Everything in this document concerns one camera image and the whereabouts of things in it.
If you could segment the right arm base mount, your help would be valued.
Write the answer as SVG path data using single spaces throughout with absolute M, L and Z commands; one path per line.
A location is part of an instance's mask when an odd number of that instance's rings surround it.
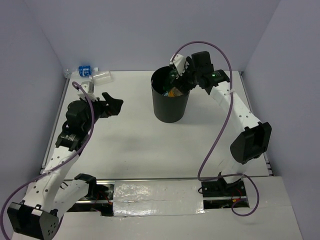
M 198 193 L 202 195 L 203 207 L 209 209 L 248 208 L 247 193 L 244 181 L 239 179 L 234 183 L 226 183 L 221 178 L 215 181 L 201 182 Z

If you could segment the orange juice bottle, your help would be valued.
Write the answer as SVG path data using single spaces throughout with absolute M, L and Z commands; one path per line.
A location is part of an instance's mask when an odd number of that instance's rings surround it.
M 179 89 L 177 89 L 176 87 L 173 87 L 171 90 L 169 90 L 167 92 L 168 97 L 179 97 L 182 95 L 183 95 L 183 93 Z

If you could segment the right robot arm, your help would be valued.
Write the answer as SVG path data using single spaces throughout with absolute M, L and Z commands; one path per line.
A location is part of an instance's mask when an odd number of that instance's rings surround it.
M 170 65 L 177 71 L 172 80 L 175 88 L 187 93 L 199 86 L 226 112 L 222 129 L 228 123 L 234 127 L 236 138 L 229 147 L 232 160 L 226 163 L 218 176 L 201 179 L 203 183 L 213 182 L 221 195 L 228 196 L 239 186 L 250 162 L 266 152 L 272 127 L 268 122 L 259 120 L 242 101 L 233 88 L 232 74 L 214 69 L 208 51 L 187 57 L 175 53 Z

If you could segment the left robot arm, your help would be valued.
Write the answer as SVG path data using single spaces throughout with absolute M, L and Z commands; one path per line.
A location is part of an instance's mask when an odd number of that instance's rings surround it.
M 89 142 L 97 120 L 117 116 L 121 111 L 123 100 L 106 92 L 102 97 L 103 100 L 89 96 L 68 105 L 66 121 L 42 177 L 33 181 L 32 189 L 20 202 L 12 202 L 7 208 L 14 232 L 38 240 L 51 240 L 64 214 L 78 200 L 97 196 L 97 179 L 92 175 L 79 173 L 67 186 L 62 184 Z

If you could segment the green plastic bottle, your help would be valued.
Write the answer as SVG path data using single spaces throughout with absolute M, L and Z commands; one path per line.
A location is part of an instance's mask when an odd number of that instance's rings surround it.
M 177 75 L 178 72 L 175 69 L 169 70 L 169 72 L 165 74 L 163 82 L 164 92 L 169 92 L 174 87 L 173 81 L 177 78 Z

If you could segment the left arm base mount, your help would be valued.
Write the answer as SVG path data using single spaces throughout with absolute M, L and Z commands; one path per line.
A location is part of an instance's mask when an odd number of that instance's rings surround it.
M 112 183 L 97 184 L 93 196 L 83 197 L 69 210 L 70 213 L 99 213 L 103 217 L 114 215 L 113 199 L 115 185 Z

